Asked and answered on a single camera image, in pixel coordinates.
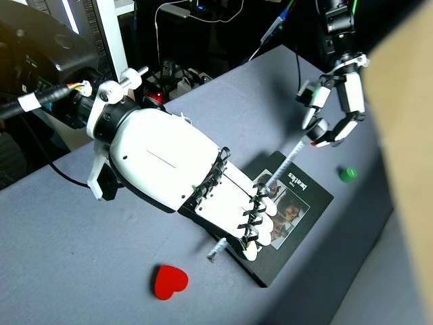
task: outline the black book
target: black book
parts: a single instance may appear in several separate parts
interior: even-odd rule
[[[284,159],[281,152],[275,152],[265,162],[245,171],[246,175],[255,183],[266,183]],[[269,198],[278,210],[272,217],[271,245],[262,247],[256,261],[242,259],[228,248],[263,287],[271,285],[334,197],[292,163],[281,179],[271,186]]]

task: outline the gray surface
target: gray surface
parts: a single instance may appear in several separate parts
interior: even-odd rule
[[[389,218],[331,325],[428,324],[398,218]]]
[[[302,79],[320,71],[300,59]],[[239,167],[259,154],[288,153],[304,110],[296,104],[295,55],[278,47],[166,105],[183,112]],[[342,116],[333,93],[323,113]],[[85,180],[92,147],[59,161]],[[121,190],[98,202],[86,189],[41,169],[0,192],[0,324],[327,324],[392,204],[371,117],[337,148],[308,147],[296,164],[334,195],[270,288],[259,288],[228,255],[209,263],[214,240]],[[356,167],[342,183],[339,166]],[[169,301],[150,290],[154,267],[184,269],[185,292]]]

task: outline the white label on cable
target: white label on cable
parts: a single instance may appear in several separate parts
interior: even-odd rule
[[[22,110],[25,112],[36,110],[41,107],[41,103],[39,103],[35,93],[29,93],[28,95],[19,97],[18,102],[20,103]]]

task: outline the table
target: table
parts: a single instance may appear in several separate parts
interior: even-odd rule
[[[321,73],[300,65],[302,80]],[[294,53],[278,47],[166,108],[228,146],[242,168],[298,140],[297,78]],[[323,109],[331,123],[338,107],[333,92]],[[92,150],[56,165],[84,181]],[[188,218],[125,189],[98,202],[48,167],[29,175],[0,192],[0,324],[328,324],[392,210],[371,114],[342,145],[309,146],[296,164],[335,198],[270,288],[227,253],[209,263],[215,241]],[[336,171],[347,166],[359,172],[349,184]],[[166,263],[190,283],[159,301],[151,279]]]

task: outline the light strip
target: light strip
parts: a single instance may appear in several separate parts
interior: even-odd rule
[[[62,3],[63,3],[63,6],[65,7],[66,15],[68,16],[69,23],[72,27],[72,30],[74,32],[76,32],[77,34],[80,34],[80,32],[78,31],[78,27],[76,26],[76,23],[75,23],[74,15],[72,15],[72,10],[70,9],[68,0],[62,0]]]

